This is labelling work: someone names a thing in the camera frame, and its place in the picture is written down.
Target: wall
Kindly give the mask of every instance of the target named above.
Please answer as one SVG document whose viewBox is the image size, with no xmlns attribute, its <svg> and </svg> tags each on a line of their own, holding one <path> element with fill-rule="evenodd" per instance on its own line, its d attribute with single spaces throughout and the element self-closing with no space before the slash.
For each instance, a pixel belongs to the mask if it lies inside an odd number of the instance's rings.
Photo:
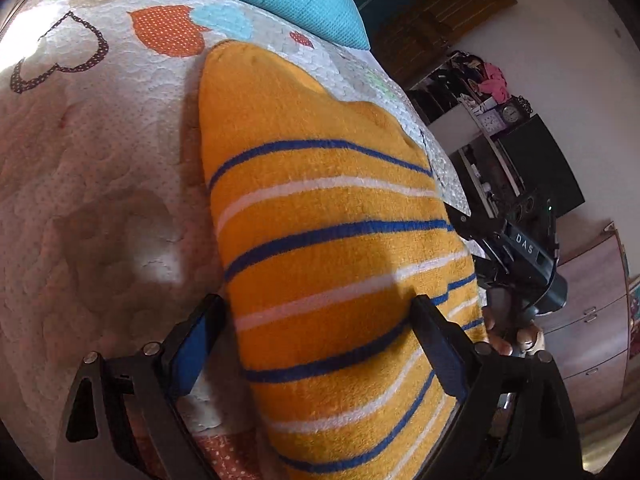
<svg viewBox="0 0 640 480">
<path fill-rule="evenodd" d="M 540 114 L 586 203 L 558 221 L 572 251 L 616 222 L 640 273 L 640 52 L 606 0 L 518 0 L 457 48 L 499 66 Z"/>
</svg>

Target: wooden dresser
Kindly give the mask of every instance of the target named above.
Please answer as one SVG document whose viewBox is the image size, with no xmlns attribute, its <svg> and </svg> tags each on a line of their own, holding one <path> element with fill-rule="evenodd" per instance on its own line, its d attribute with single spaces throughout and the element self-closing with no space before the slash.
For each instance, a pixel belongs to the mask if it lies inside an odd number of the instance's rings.
<svg viewBox="0 0 640 480">
<path fill-rule="evenodd" d="M 558 312 L 536 318 L 558 364 L 577 420 L 620 401 L 629 348 L 629 303 L 622 245 L 607 232 L 558 267 L 569 285 Z"/>
</svg>

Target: folded towel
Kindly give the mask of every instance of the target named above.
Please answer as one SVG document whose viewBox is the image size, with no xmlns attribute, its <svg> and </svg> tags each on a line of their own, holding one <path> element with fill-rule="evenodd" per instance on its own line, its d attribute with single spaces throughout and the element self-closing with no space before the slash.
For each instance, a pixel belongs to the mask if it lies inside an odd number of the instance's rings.
<svg viewBox="0 0 640 480">
<path fill-rule="evenodd" d="M 289 476 L 412 478 L 455 399 L 411 298 L 486 337 L 426 156 L 378 106 L 233 41 L 207 57 L 200 127 L 242 365 Z"/>
</svg>

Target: silver bolt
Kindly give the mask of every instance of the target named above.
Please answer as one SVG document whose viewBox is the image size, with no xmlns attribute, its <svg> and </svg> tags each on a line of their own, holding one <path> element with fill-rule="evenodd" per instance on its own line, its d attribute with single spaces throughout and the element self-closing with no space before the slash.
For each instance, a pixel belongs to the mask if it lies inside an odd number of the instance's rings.
<svg viewBox="0 0 640 480">
<path fill-rule="evenodd" d="M 480 341 L 474 345 L 474 350 L 478 355 L 489 355 L 493 351 L 491 345 L 489 343 L 485 343 L 484 341 Z"/>
<path fill-rule="evenodd" d="M 550 363 L 554 360 L 554 357 L 546 350 L 538 350 L 536 352 L 536 357 L 543 363 Z"/>
<path fill-rule="evenodd" d="M 156 343 L 155 341 L 147 343 L 142 351 L 145 355 L 156 355 L 160 351 L 160 343 Z"/>
<path fill-rule="evenodd" d="M 93 363 L 96 359 L 98 358 L 98 352 L 89 352 L 87 355 L 84 356 L 84 359 L 82 359 L 84 361 L 84 364 L 90 365 L 91 363 Z"/>
</svg>

